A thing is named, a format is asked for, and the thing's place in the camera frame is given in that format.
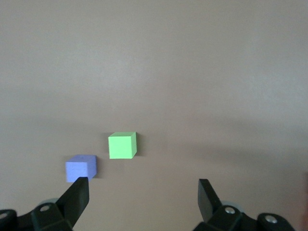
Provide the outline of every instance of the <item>front face of blue cube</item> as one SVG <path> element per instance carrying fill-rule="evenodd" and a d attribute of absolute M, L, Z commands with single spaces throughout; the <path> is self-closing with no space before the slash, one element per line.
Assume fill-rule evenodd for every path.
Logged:
<path fill-rule="evenodd" d="M 88 176 L 87 163 L 82 162 L 66 162 L 66 181 L 75 182 L 79 177 Z"/>

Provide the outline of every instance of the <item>cube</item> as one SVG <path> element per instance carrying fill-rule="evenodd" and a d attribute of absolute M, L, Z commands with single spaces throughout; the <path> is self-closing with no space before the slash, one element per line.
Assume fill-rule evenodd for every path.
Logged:
<path fill-rule="evenodd" d="M 96 175 L 95 155 L 75 155 L 65 163 L 66 182 L 75 182 L 79 177 L 88 177 L 89 181 Z"/>
<path fill-rule="evenodd" d="M 132 159 L 137 152 L 136 132 L 116 132 L 108 142 L 110 159 Z"/>

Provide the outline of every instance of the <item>blue block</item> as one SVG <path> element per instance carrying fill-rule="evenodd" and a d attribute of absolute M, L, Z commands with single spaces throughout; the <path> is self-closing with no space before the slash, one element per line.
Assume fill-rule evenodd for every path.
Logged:
<path fill-rule="evenodd" d="M 79 177 L 88 177 L 89 181 L 96 175 L 95 155 L 75 155 L 65 163 L 66 182 L 75 182 Z"/>

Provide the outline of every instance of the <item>silver bolt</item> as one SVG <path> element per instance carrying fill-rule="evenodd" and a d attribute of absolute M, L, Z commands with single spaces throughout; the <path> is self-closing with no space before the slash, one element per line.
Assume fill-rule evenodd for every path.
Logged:
<path fill-rule="evenodd" d="M 0 219 L 6 218 L 7 216 L 8 216 L 7 213 L 1 213 L 1 214 L 0 214 Z"/>
<path fill-rule="evenodd" d="M 276 224 L 278 221 L 275 217 L 271 216 L 271 215 L 267 215 L 265 216 L 265 220 L 269 223 L 273 223 Z"/>
<path fill-rule="evenodd" d="M 226 211 L 226 213 L 229 213 L 229 214 L 234 214 L 235 213 L 235 210 L 233 208 L 231 208 L 231 207 L 226 207 L 225 211 Z"/>
<path fill-rule="evenodd" d="M 47 211 L 49 208 L 50 208 L 49 205 L 45 205 L 45 206 L 43 206 L 42 208 L 40 208 L 40 211 L 41 211 L 41 212 L 45 212 L 45 211 Z"/>

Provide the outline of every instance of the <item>green block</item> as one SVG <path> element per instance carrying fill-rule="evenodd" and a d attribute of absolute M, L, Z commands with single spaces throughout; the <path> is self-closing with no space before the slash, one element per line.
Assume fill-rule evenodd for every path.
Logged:
<path fill-rule="evenodd" d="M 116 132 L 108 137 L 110 159 L 132 159 L 137 152 L 135 132 Z"/>

